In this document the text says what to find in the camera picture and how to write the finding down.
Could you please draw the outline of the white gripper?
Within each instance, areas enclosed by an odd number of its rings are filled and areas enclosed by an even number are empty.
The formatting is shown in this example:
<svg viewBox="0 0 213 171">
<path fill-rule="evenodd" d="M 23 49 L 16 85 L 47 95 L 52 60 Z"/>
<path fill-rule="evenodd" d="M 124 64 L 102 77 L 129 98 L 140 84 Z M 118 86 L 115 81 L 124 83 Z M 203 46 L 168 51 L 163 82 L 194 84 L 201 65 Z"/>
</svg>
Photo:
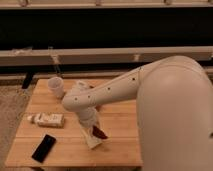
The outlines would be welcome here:
<svg viewBox="0 0 213 171">
<path fill-rule="evenodd" d="M 91 140 L 89 128 L 85 127 L 92 127 L 95 126 L 100 129 L 100 122 L 97 116 L 97 110 L 93 107 L 86 108 L 81 110 L 77 113 L 79 123 L 82 125 L 81 131 L 87 141 Z"/>
</svg>

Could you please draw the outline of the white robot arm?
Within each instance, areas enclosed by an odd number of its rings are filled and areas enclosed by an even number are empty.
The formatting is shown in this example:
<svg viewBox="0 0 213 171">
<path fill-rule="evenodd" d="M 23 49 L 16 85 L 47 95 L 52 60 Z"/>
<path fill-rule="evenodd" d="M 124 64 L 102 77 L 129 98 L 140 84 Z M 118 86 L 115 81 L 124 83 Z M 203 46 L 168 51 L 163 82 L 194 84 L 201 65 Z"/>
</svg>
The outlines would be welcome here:
<svg viewBox="0 0 213 171">
<path fill-rule="evenodd" d="M 70 90 L 68 111 L 134 99 L 142 171 L 213 171 L 213 83 L 186 56 L 138 67 L 92 89 Z"/>
</svg>

